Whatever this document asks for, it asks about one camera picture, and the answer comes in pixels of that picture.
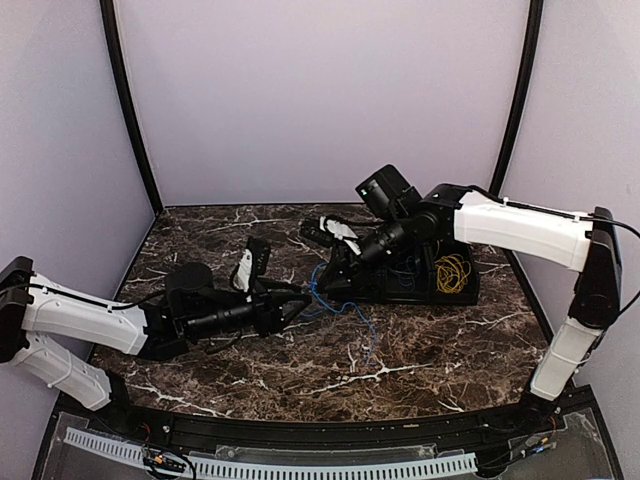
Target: back wall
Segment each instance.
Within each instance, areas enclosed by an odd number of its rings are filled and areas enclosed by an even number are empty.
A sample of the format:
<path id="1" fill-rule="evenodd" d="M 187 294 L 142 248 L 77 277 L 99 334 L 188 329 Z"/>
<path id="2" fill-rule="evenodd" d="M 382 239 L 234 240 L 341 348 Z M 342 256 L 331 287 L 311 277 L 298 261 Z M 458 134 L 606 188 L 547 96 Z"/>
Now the back wall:
<path id="1" fill-rule="evenodd" d="M 386 163 L 488 185 L 527 0 L 117 2 L 166 205 L 355 201 Z"/>

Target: black cable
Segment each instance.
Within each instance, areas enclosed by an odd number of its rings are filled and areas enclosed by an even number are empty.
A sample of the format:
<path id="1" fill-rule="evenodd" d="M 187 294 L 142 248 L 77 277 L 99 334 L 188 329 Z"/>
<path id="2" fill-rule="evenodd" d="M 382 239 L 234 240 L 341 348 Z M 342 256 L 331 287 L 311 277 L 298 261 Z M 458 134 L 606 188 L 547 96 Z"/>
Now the black cable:
<path id="1" fill-rule="evenodd" d="M 164 290 L 157 290 L 153 293 L 150 293 L 149 295 L 147 295 L 146 297 L 141 298 L 140 300 L 137 300 L 133 303 L 126 303 L 123 305 L 115 305 L 115 306 L 109 306 L 106 303 L 102 303 L 102 302 L 98 302 L 96 300 L 92 300 L 90 298 L 85 298 L 85 297 L 81 297 L 80 295 L 75 295 L 73 293 L 70 292 L 65 292 L 63 290 L 58 290 L 57 288 L 53 288 L 53 287 L 49 287 L 46 285 L 40 285 L 37 283 L 21 283 L 18 285 L 12 285 L 10 287 L 4 288 L 2 290 L 0 290 L 0 297 L 2 295 L 4 295 L 5 293 L 11 291 L 11 290 L 15 290 L 16 288 L 37 288 L 38 290 L 48 290 L 49 292 L 55 293 L 56 295 L 61 295 L 63 297 L 67 297 L 67 298 L 71 298 L 73 300 L 78 300 L 79 302 L 83 302 L 83 303 L 88 303 L 89 305 L 95 305 L 96 307 L 102 307 L 102 308 L 106 308 L 109 309 L 111 308 L 111 310 L 128 310 L 129 308 L 133 308 L 133 307 L 137 307 L 138 305 L 141 305 L 145 302 L 148 302 L 149 300 L 159 297 L 161 295 L 164 294 Z"/>
<path id="2" fill-rule="evenodd" d="M 176 478 L 180 478 L 182 476 L 182 473 L 178 473 L 178 472 L 176 472 L 176 475 L 161 473 L 158 471 L 158 468 L 153 463 L 150 463 L 148 467 L 152 473 L 149 473 L 147 471 L 147 474 L 152 476 L 153 478 L 157 478 L 158 480 L 175 480 Z"/>
<path id="3" fill-rule="evenodd" d="M 507 468 L 510 465 L 513 465 L 516 462 L 519 462 L 520 460 L 524 460 L 525 458 L 529 458 L 529 457 L 533 457 L 536 455 L 540 455 L 541 453 L 546 452 L 547 450 L 549 450 L 548 448 L 544 448 L 542 447 L 542 445 L 534 445 L 532 447 L 529 448 L 529 451 L 525 451 L 524 453 L 522 451 L 517 452 L 518 456 L 512 458 L 511 460 L 509 460 L 508 462 L 505 463 L 501 463 L 500 465 L 494 465 L 492 467 L 490 467 L 490 469 L 503 469 L 503 468 Z"/>
<path id="4" fill-rule="evenodd" d="M 533 212 L 538 212 L 538 213 L 546 213 L 547 215 L 555 215 L 556 217 L 569 218 L 569 219 L 576 218 L 576 216 L 572 213 L 561 212 L 559 210 L 552 210 L 550 208 L 545 208 L 545 207 L 538 207 L 537 205 L 529 205 L 528 203 L 513 202 L 511 200 L 509 200 L 508 202 L 505 202 L 504 200 L 499 200 L 498 203 L 504 203 L 507 207 L 520 208 L 522 210 L 531 210 Z"/>
<path id="5" fill-rule="evenodd" d="M 137 307 L 138 305 L 142 305 L 143 303 L 148 302 L 149 300 L 152 300 L 154 298 L 160 297 L 164 295 L 164 290 L 156 290 L 155 292 L 150 293 L 149 295 L 147 295 L 146 297 L 141 298 L 140 300 L 133 302 L 133 303 L 127 303 L 125 305 L 118 305 L 116 307 L 112 307 L 112 310 L 127 310 L 129 308 L 133 308 L 133 307 Z"/>
<path id="6" fill-rule="evenodd" d="M 624 228 L 625 230 L 633 233 L 638 239 L 640 239 L 640 232 L 638 230 L 636 230 L 635 228 L 633 228 L 631 225 L 628 225 L 628 224 L 626 224 L 624 222 L 619 222 L 617 220 L 610 220 L 608 218 L 601 218 L 601 217 L 580 217 L 580 220 L 583 220 L 585 222 L 604 223 L 604 224 L 607 224 L 607 225 L 613 225 L 613 226 L 616 226 L 616 227 Z M 638 298 L 640 298 L 640 290 L 638 290 L 638 292 L 631 298 L 629 303 L 627 303 L 620 310 L 620 313 L 618 315 L 622 315 L 624 312 L 629 310 L 631 305 L 633 305 L 638 300 Z"/>
<path id="7" fill-rule="evenodd" d="M 100 418 L 98 415 L 92 415 L 91 416 L 92 419 L 98 421 L 98 423 L 100 423 L 100 425 L 102 425 L 106 430 L 109 431 L 109 433 L 112 433 L 113 435 L 116 435 L 118 437 L 123 437 L 123 438 L 128 438 L 128 439 L 132 439 L 132 440 L 136 440 L 135 438 L 132 438 L 133 434 L 136 433 L 138 430 L 140 430 L 140 428 L 142 428 L 143 424 L 140 423 L 134 430 L 131 430 L 130 432 L 119 432 L 118 430 L 112 428 L 109 426 L 109 424 L 104 421 L 102 418 Z M 158 450 L 160 453 L 159 454 L 163 454 L 163 453 L 170 453 L 171 455 L 174 455 L 176 457 L 178 457 L 180 460 L 182 460 L 186 465 L 189 466 L 189 469 L 191 470 L 191 478 L 192 480 L 197 480 L 197 473 L 196 473 L 196 467 L 193 465 L 193 462 L 191 462 L 191 460 L 189 460 L 186 456 L 182 455 L 180 452 L 176 452 L 170 448 L 167 447 L 162 447 L 160 445 L 156 445 L 155 443 L 150 443 L 149 442 L 149 434 L 151 433 L 150 430 L 146 430 L 147 431 L 147 440 L 144 441 L 143 447 L 152 447 L 156 450 Z"/>
<path id="8" fill-rule="evenodd" d="M 10 287 L 3 288 L 2 290 L 0 290 L 0 297 L 2 297 L 5 293 L 10 292 L 11 290 L 15 290 L 16 288 L 25 288 L 29 285 L 30 284 L 28 283 L 19 283 L 17 285 L 11 285 Z"/>
<path id="9" fill-rule="evenodd" d="M 209 346 L 204 349 L 204 353 L 206 353 L 207 355 L 215 355 L 216 353 L 220 353 L 224 350 L 227 350 L 233 347 L 236 343 L 240 341 L 241 338 L 242 338 L 242 330 L 239 330 L 234 338 L 232 338 L 231 340 L 227 341 L 226 343 L 218 347 L 214 347 L 213 345 L 211 345 L 211 339 L 209 339 Z"/>
<path id="10" fill-rule="evenodd" d="M 486 462 L 483 463 L 481 465 L 478 465 L 478 467 L 482 467 L 482 468 L 486 468 L 489 467 L 490 469 L 497 469 L 499 468 L 498 466 L 491 466 L 494 463 L 502 460 L 504 457 L 510 457 L 512 453 L 517 452 L 523 445 L 526 445 L 527 442 L 529 440 L 531 440 L 533 437 L 535 436 L 535 433 L 533 435 L 528 436 L 527 438 L 525 438 L 524 440 L 518 442 L 515 447 L 510 448 L 508 452 L 503 453 L 502 455 L 497 456 L 496 458 L 494 458 L 493 460 L 491 460 L 490 462 Z"/>
<path id="11" fill-rule="evenodd" d="M 106 428 L 109 431 L 109 433 L 112 433 L 113 435 L 117 435 L 118 437 L 131 438 L 134 433 L 140 430 L 140 427 L 141 427 L 141 425 L 138 425 L 135 429 L 131 430 L 130 432 L 119 432 L 118 430 L 110 427 L 109 424 L 105 422 L 102 418 L 100 418 L 98 415 L 92 415 L 91 418 L 93 420 L 96 420 L 100 425 Z"/>
<path id="12" fill-rule="evenodd" d="M 160 445 L 156 445 L 155 443 L 150 443 L 150 442 L 145 442 L 144 445 L 148 448 L 154 448 L 156 450 L 158 450 L 159 455 L 163 455 L 165 453 L 170 453 L 171 455 L 174 455 L 176 457 L 178 457 L 180 460 L 182 460 L 186 465 L 188 465 L 189 470 L 191 471 L 191 480 L 197 480 L 198 478 L 198 474 L 196 471 L 196 467 L 193 464 L 193 462 L 191 460 L 189 460 L 189 458 L 183 454 L 181 454 L 180 452 L 176 452 L 175 450 L 172 450 L 170 448 L 167 447 L 162 447 Z M 180 478 L 182 476 L 182 473 L 180 473 L 179 475 L 177 475 L 175 478 Z"/>

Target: black frame edge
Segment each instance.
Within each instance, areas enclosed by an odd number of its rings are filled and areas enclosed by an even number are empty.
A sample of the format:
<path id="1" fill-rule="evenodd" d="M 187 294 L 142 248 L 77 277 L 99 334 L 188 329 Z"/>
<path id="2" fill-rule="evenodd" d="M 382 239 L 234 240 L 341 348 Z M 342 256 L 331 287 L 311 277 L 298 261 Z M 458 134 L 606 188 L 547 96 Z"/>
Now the black frame edge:
<path id="1" fill-rule="evenodd" d="M 129 262 L 129 266 L 127 267 L 127 270 L 126 270 L 125 274 L 123 275 L 122 280 L 120 280 L 120 285 L 118 285 L 118 290 L 116 290 L 116 294 L 113 296 L 114 300 L 118 300 L 118 298 L 120 297 L 120 294 L 122 293 L 122 289 L 126 285 L 127 280 L 129 279 L 129 275 L 131 275 L 131 270 L 133 270 L 133 267 L 135 266 L 136 262 L 138 261 L 138 257 L 140 256 L 140 252 L 142 252 L 142 249 L 146 245 L 147 240 L 149 239 L 149 235 L 151 235 L 151 232 L 153 231 L 153 229 L 156 228 L 156 225 L 158 224 L 159 218 L 160 218 L 159 214 L 156 215 L 153 218 L 153 221 L 151 222 L 151 225 L 149 225 L 149 228 L 147 229 L 147 233 L 144 234 L 144 237 L 142 238 L 142 241 L 140 242 L 140 245 L 138 245 L 138 249 L 136 250 L 136 253 L 133 255 L 133 257 L 131 257 L 131 261 Z"/>
<path id="2" fill-rule="evenodd" d="M 536 56 L 536 47 L 538 46 L 538 36 L 540 33 L 540 24 L 542 23 L 542 7 L 544 0 L 531 0 L 529 5 L 529 17 L 527 19 L 527 30 L 524 37 L 524 45 L 522 47 L 522 58 L 520 59 L 520 69 L 518 70 L 518 79 L 516 80 L 515 91 L 513 92 L 513 101 L 511 110 L 509 111 L 509 119 L 507 127 L 502 139 L 500 154 L 496 162 L 489 192 L 499 195 L 504 179 L 507 176 L 511 154 L 518 136 L 518 129 L 522 120 L 522 112 L 527 100 L 527 92 L 531 81 L 531 73 L 533 71 L 533 62 Z"/>
<path id="3" fill-rule="evenodd" d="M 533 290 L 533 287 L 529 282 L 527 274 L 520 264 L 520 260 L 518 260 L 518 257 L 516 257 L 515 253 L 511 250 L 503 250 L 503 252 L 511 265 L 511 269 L 516 276 L 518 283 L 520 284 L 520 288 L 522 288 L 522 291 L 524 292 L 524 296 L 527 298 L 527 303 L 531 306 L 531 310 L 540 324 L 540 329 L 542 330 L 544 338 L 547 340 L 547 343 L 550 344 L 553 339 L 553 329 L 551 328 L 547 314 L 544 312 L 536 292 Z"/>
<path id="4" fill-rule="evenodd" d="M 36 463 L 33 467 L 33 472 L 31 472 L 31 480 L 40 480 L 42 478 L 42 474 L 44 473 L 44 465 L 49 455 L 49 450 L 51 450 L 51 437 L 53 437 L 53 432 L 58 425 L 58 417 L 59 414 L 56 411 L 56 406 L 53 407 L 53 412 L 49 416 L 49 421 L 47 422 L 47 427 L 44 430 L 44 434 L 42 435 L 42 442 L 40 442 L 40 448 L 38 449 L 38 456 L 36 457 Z"/>
<path id="5" fill-rule="evenodd" d="M 591 407 L 591 411 L 596 419 L 596 425 L 600 431 L 602 443 L 604 444 L 604 449 L 606 450 L 607 457 L 609 458 L 609 466 L 611 467 L 611 470 L 613 470 L 613 477 L 618 480 L 624 480 L 624 474 L 622 473 L 622 467 L 620 466 L 620 459 L 618 458 L 615 446 L 613 445 L 613 440 L 611 440 L 611 435 L 609 434 L 609 429 L 604 421 L 600 405 L 598 404 L 597 399 L 593 403 L 595 405 Z"/>
<path id="6" fill-rule="evenodd" d="M 109 50 L 113 78 L 116 83 L 118 97 L 120 98 L 120 108 L 122 109 L 122 115 L 127 126 L 127 132 L 129 133 L 129 140 L 133 148 L 134 156 L 136 157 L 136 163 L 138 164 L 138 170 L 140 170 L 144 188 L 147 191 L 147 197 L 149 197 L 153 211 L 158 215 L 164 210 L 164 206 L 162 205 L 160 192 L 153 177 L 147 151 L 144 148 L 138 117 L 136 116 L 136 111 L 133 106 L 133 98 L 127 79 L 124 57 L 122 55 L 122 46 L 118 34 L 118 23 L 113 0 L 100 0 L 100 10 L 102 12 L 102 24 L 104 26 L 107 49 Z"/>

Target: blue cable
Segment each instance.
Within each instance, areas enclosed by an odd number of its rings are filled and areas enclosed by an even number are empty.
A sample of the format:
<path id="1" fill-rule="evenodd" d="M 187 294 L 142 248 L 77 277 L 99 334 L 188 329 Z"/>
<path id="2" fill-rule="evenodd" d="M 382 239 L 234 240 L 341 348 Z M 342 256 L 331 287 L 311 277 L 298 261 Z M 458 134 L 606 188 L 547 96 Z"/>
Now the blue cable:
<path id="1" fill-rule="evenodd" d="M 360 318 L 362 319 L 362 321 L 369 327 L 369 331 L 373 334 L 373 342 L 371 343 L 371 348 L 369 348 L 369 353 L 367 354 L 367 358 L 365 359 L 365 365 L 368 366 L 370 365 L 369 360 L 371 360 L 371 356 L 373 355 L 373 352 L 376 348 L 376 344 L 378 343 L 378 332 L 376 331 L 371 321 L 364 316 L 364 314 L 362 313 L 362 310 L 360 310 L 360 307 L 358 307 L 358 305 L 356 305 L 355 303 L 353 302 L 344 303 L 342 304 L 342 307 L 340 308 L 340 310 L 336 310 L 327 302 L 325 302 L 322 298 L 320 298 L 320 295 L 318 294 L 318 292 L 316 292 L 316 286 L 318 285 L 318 283 L 316 282 L 316 274 L 318 273 L 318 270 L 320 270 L 325 265 L 326 263 L 324 262 L 319 264 L 311 274 L 311 294 L 313 295 L 313 298 L 315 298 L 318 301 L 318 303 L 320 303 L 320 305 L 322 305 L 324 308 L 326 308 L 327 310 L 329 310 L 331 313 L 335 315 L 342 315 L 346 313 L 346 310 L 348 307 L 353 307 L 354 310 L 358 313 L 358 315 L 360 315 Z"/>

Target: blue wire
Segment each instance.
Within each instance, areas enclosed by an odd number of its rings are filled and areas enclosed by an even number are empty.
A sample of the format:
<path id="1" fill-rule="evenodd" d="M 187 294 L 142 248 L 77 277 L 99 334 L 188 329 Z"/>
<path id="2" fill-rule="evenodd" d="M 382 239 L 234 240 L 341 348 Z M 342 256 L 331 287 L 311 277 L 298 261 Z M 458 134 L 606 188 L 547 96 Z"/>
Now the blue wire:
<path id="1" fill-rule="evenodd" d="M 409 289 L 411 292 L 416 289 L 416 278 L 418 278 L 419 274 L 416 259 L 412 255 L 408 256 L 404 262 L 396 264 L 395 269 L 388 268 L 388 270 L 398 278 L 398 283 L 401 287 Z"/>
<path id="2" fill-rule="evenodd" d="M 364 316 L 364 314 L 362 313 L 362 310 L 360 310 L 360 307 L 358 307 L 358 305 L 356 305 L 355 303 L 353 302 L 344 303 L 342 304 L 342 307 L 340 308 L 340 310 L 336 310 L 327 302 L 325 302 L 322 298 L 320 298 L 320 295 L 318 294 L 318 292 L 316 292 L 316 286 L 318 285 L 318 283 L 316 282 L 316 274 L 318 273 L 318 270 L 320 270 L 325 265 L 326 263 L 324 262 L 320 263 L 313 270 L 313 273 L 311 274 L 311 294 L 318 301 L 318 303 L 320 303 L 320 305 L 322 305 L 324 308 L 329 310 L 331 313 L 334 313 L 336 315 L 342 315 L 346 313 L 348 307 L 353 307 L 354 310 L 358 313 L 358 315 L 360 315 L 360 318 L 362 319 L 362 321 L 369 327 L 369 331 L 373 334 L 373 342 L 371 343 L 371 348 L 369 348 L 369 353 L 367 354 L 367 358 L 365 359 L 365 365 L 370 365 L 369 360 L 371 360 L 371 356 L 373 355 L 373 352 L 376 348 L 376 344 L 378 343 L 378 332 L 376 331 L 371 321 Z"/>

